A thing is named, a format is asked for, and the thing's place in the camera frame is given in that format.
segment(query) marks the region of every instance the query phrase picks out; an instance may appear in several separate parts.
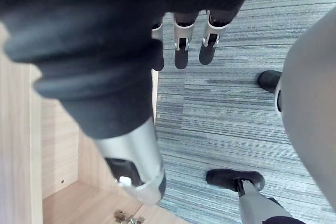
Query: wooden board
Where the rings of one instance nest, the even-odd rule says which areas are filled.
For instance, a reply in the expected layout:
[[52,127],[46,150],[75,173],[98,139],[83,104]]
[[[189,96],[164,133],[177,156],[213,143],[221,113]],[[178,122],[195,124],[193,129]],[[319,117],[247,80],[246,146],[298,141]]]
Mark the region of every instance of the wooden board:
[[83,132],[79,134],[78,180],[90,186],[126,195],[114,181],[114,178],[94,145],[92,139]]
[[189,222],[173,215],[159,206],[143,205],[134,215],[136,218],[143,217],[143,224],[188,224]]
[[41,224],[40,100],[30,88],[38,74],[2,52],[0,24],[0,223]]
[[78,179],[77,123],[56,100],[42,100],[43,198]]
[[79,182],[43,200],[44,224],[114,224],[114,212],[134,214],[141,204]]

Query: metal joint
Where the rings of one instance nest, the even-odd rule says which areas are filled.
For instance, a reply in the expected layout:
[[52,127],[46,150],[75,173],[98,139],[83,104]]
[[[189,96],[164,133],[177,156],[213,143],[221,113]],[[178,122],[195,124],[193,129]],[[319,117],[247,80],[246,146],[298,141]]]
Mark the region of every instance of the metal joint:
[[175,41],[175,49],[177,51],[180,50],[180,40],[182,38],[186,39],[184,50],[187,51],[189,49],[189,44],[191,42],[193,31],[194,31],[195,23],[189,26],[179,26],[174,18],[174,41]]
[[115,211],[114,217],[116,222],[120,224],[143,224],[145,221],[145,219],[142,217],[136,219],[133,215],[130,215],[121,210]]
[[206,26],[204,29],[203,45],[205,47],[209,46],[210,35],[215,35],[216,40],[214,42],[211,42],[211,44],[213,44],[213,47],[216,47],[219,42],[219,39],[225,32],[228,24],[226,24],[225,26],[214,26],[209,21],[210,12],[207,11],[206,14],[207,14],[207,22],[206,22]]

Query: wooden shelf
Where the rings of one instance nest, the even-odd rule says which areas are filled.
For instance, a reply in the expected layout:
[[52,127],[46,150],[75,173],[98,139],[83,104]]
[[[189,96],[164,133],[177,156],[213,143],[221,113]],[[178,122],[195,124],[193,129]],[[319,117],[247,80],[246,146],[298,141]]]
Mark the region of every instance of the wooden shelf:
[[43,200],[44,224],[116,223],[118,209],[136,213],[141,204],[129,197],[75,182]]

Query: cabinet door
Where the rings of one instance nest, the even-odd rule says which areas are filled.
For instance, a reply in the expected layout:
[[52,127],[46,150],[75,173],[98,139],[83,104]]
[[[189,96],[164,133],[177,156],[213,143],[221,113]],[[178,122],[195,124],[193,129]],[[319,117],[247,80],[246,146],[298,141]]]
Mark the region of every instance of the cabinet door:
[[0,23],[0,223],[41,224],[41,101],[31,88],[39,73],[7,59],[7,36]]

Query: black sleeve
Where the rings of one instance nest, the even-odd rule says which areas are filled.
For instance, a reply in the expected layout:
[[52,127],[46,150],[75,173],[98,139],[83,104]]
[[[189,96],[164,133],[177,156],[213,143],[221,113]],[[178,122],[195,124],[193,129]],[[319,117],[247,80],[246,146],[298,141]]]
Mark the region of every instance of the black sleeve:
[[244,0],[0,0],[5,52],[35,64],[34,84],[58,99],[93,138],[128,133],[152,115],[151,69],[162,45],[151,39],[165,12],[220,10],[232,20]]

